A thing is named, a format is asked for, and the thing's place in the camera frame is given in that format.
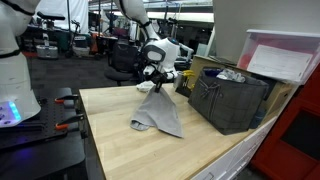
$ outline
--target wall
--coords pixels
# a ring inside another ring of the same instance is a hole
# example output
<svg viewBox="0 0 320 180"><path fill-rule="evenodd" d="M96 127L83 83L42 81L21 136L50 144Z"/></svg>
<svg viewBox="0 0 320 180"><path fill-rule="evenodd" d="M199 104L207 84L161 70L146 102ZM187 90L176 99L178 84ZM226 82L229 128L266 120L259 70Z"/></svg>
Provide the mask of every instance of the wall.
<svg viewBox="0 0 320 180"><path fill-rule="evenodd" d="M217 55L237 62L247 29L320 33L319 0L213 0Z"/></svg>
<svg viewBox="0 0 320 180"><path fill-rule="evenodd" d="M81 33L88 33L88 1L69 0L69 4L70 21L76 20L80 22ZM64 21L55 21L54 24L55 26L61 27L63 29L69 29L67 0L41 0L36 8L36 12L38 11L63 15L66 19Z"/></svg>

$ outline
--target desk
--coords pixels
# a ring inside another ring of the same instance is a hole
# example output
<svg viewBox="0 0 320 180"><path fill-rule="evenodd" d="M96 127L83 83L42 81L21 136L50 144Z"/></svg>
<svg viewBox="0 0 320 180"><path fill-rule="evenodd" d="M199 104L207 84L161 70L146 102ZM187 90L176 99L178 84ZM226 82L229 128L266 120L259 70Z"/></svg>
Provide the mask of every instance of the desk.
<svg viewBox="0 0 320 180"><path fill-rule="evenodd" d="M254 132L224 136L172 84L163 87L177 106L183 139L156 128L130 128L131 115L146 97L135 86L80 90L107 179L189 179Z"/></svg>

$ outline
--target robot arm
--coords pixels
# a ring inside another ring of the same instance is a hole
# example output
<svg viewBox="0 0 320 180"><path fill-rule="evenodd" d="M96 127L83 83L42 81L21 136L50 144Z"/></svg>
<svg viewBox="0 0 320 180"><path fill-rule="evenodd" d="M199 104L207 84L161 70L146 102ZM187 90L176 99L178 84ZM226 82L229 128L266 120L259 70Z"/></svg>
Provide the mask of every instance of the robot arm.
<svg viewBox="0 0 320 180"><path fill-rule="evenodd" d="M185 51L188 52L187 60L190 60L190 59L191 59L191 56L192 56L192 53L194 52L194 50L191 49L191 48L189 48L188 46L186 46L186 45L184 45L184 44L181 44L181 43L179 44L179 46L180 46L183 50L185 50Z"/></svg>
<svg viewBox="0 0 320 180"><path fill-rule="evenodd" d="M115 0L117 7L128 19L137 22L146 39L142 48L143 57L150 63L143 73L154 77L157 84L156 92L163 82L178 76L174 61L179 52L179 43L172 38L161 39L152 27L142 0Z"/></svg>
<svg viewBox="0 0 320 180"><path fill-rule="evenodd" d="M146 39L160 40L160 37L151 26L142 0L115 0L114 2L125 17L139 24Z"/></svg>

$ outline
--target box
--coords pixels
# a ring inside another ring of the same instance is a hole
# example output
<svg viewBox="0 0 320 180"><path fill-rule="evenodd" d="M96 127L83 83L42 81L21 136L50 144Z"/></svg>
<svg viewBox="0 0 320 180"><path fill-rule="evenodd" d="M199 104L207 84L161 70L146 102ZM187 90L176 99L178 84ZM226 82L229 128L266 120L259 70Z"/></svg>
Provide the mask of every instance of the box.
<svg viewBox="0 0 320 180"><path fill-rule="evenodd" d="M277 82L273 87L268 99L262 101L261 103L261 107L266 109L265 116L273 113L278 114L293 88L294 87L291 84Z"/></svg>
<svg viewBox="0 0 320 180"><path fill-rule="evenodd" d="M229 69L235 70L237 72L240 72L244 75L250 76L250 72L237 68L236 66L231 66L228 64L223 64L221 62L215 61L212 58L209 57L203 57L203 56L199 56L199 55L195 55L193 56L193 60L192 60L192 64L190 66L190 70L192 70L195 74L195 76L190 77L190 80L188 82L188 86L192 87L192 84L196 83L196 80L199 77L199 74L202 70L203 67L217 67L217 68L226 68L228 67Z"/></svg>
<svg viewBox="0 0 320 180"><path fill-rule="evenodd" d="M304 84L320 60L320 34L247 31L238 68Z"/></svg>

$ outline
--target red cabinet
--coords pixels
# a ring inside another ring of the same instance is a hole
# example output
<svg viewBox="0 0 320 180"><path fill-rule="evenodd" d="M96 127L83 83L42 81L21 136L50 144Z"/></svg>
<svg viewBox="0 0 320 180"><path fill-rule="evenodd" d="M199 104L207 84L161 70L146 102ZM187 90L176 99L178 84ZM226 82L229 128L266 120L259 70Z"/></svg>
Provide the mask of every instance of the red cabinet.
<svg viewBox="0 0 320 180"><path fill-rule="evenodd" d="M320 66L251 161L271 179L320 179Z"/></svg>

